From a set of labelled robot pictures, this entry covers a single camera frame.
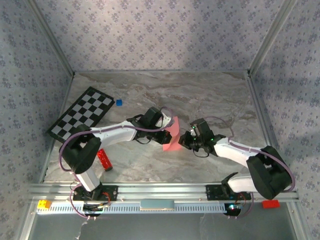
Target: black mount plate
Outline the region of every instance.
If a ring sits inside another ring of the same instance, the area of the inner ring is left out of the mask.
[[[74,191],[73,201],[92,201],[90,196],[88,196],[88,192],[85,190],[83,186],[77,187]],[[118,195],[118,186],[116,185],[102,185],[101,193],[107,193],[110,197],[110,201],[116,201]],[[99,194],[99,196],[94,199],[95,201],[108,201],[108,197],[104,194]]]
[[[251,194],[247,192],[241,192],[243,196],[241,196],[239,193],[229,194],[229,196],[226,196],[222,190],[222,185],[206,185],[205,186],[206,191],[206,199],[208,201],[241,201],[244,200],[243,196],[245,197],[245,200],[251,200]]]

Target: checkerboard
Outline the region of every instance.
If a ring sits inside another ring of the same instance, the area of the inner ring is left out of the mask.
[[[115,103],[114,98],[89,87],[47,131],[64,143],[81,124],[94,127]]]

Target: pink cloth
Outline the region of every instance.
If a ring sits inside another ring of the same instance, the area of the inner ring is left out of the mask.
[[[175,116],[173,119],[174,124],[165,129],[170,132],[172,139],[170,143],[162,145],[163,151],[178,151],[181,149],[181,145],[179,144],[180,134],[178,117]]]

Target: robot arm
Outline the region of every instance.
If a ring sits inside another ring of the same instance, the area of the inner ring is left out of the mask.
[[[207,154],[228,158],[249,169],[250,174],[235,172],[221,182],[226,196],[258,192],[266,199],[273,199],[292,183],[291,176],[281,164],[264,154],[274,156],[285,164],[273,147],[258,148],[229,142],[223,135],[214,135],[203,118],[192,122],[191,127],[191,131],[186,131],[179,139],[182,146],[195,152],[204,149]]]
[[[170,121],[170,117],[167,117],[155,107],[151,107],[144,115],[137,115],[119,124],[101,128],[89,128],[83,124],[78,126],[73,134],[85,131],[91,131],[92,133],[72,139],[66,145],[62,157],[85,190],[90,193],[91,199],[94,200],[100,195],[102,185],[92,168],[97,152],[109,145],[139,138],[168,144],[172,138],[168,131],[146,132],[136,128],[156,130],[166,126]]]

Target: floral wallpaper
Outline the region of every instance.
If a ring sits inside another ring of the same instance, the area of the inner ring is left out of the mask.
[[[35,0],[76,72],[245,70],[282,0]]]
[[[320,3],[299,0],[253,77],[279,148],[320,239]]]
[[[0,1],[0,239],[13,239],[69,77],[23,0]]]

